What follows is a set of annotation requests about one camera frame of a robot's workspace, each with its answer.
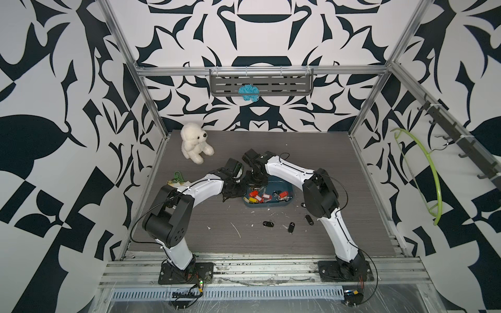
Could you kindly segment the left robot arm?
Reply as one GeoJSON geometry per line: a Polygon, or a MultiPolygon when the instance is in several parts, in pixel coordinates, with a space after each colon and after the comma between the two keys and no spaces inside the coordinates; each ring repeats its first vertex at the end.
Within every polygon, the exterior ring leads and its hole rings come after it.
{"type": "Polygon", "coordinates": [[[160,189],[143,219],[142,228],[160,245],[171,266],[185,271],[194,263],[194,255],[185,240],[193,209],[219,194],[224,200],[243,196],[247,190],[243,174],[243,164],[229,159],[222,168],[189,185],[178,188],[165,185],[160,189]]]}

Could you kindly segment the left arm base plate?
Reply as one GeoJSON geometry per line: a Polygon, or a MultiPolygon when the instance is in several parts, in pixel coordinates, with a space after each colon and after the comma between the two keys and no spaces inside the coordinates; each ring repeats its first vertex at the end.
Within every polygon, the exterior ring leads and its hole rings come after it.
{"type": "Polygon", "coordinates": [[[213,278],[214,263],[195,262],[180,270],[169,262],[160,266],[159,285],[196,284],[199,281],[209,283],[213,278]]]}

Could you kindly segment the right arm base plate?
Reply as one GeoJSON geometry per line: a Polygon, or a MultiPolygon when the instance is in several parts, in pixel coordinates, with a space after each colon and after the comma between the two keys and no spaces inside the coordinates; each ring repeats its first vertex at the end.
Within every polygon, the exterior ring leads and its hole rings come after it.
{"type": "Polygon", "coordinates": [[[374,275],[365,260],[318,261],[318,273],[322,282],[373,282],[374,275]]]}

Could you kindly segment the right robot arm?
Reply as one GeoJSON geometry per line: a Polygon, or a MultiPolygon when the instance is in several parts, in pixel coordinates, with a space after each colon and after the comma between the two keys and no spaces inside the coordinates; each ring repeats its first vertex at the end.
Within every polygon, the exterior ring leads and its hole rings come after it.
{"type": "Polygon", "coordinates": [[[339,193],[324,169],[302,168],[269,151],[261,155],[253,149],[247,151],[242,159],[251,167],[249,174],[253,183],[262,185],[269,176],[275,176],[301,189],[306,209],[324,226],[337,261],[352,269],[365,265],[365,257],[355,245],[342,218],[339,193]]]}

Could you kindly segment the black key fob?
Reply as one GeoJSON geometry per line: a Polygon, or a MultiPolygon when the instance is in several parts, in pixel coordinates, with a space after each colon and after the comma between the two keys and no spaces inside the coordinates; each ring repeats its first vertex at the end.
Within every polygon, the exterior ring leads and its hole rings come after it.
{"type": "Polygon", "coordinates": [[[263,221],[263,225],[268,228],[273,228],[275,224],[271,221],[263,221]]]}
{"type": "Polygon", "coordinates": [[[313,219],[312,219],[312,217],[310,215],[305,215],[305,219],[306,219],[306,221],[308,222],[308,224],[310,226],[314,225],[314,221],[313,221],[313,219]]]}
{"type": "Polygon", "coordinates": [[[289,225],[288,225],[288,233],[292,234],[294,232],[294,229],[295,229],[295,223],[294,222],[291,222],[289,225]]]}

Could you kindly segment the teal plastic storage box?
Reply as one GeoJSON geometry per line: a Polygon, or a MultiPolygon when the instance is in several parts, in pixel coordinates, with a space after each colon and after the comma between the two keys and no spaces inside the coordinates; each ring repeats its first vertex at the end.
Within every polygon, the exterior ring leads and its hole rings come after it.
{"type": "Polygon", "coordinates": [[[250,186],[241,199],[251,208],[287,206],[294,199],[294,186],[279,177],[269,176],[267,185],[250,186]]]}

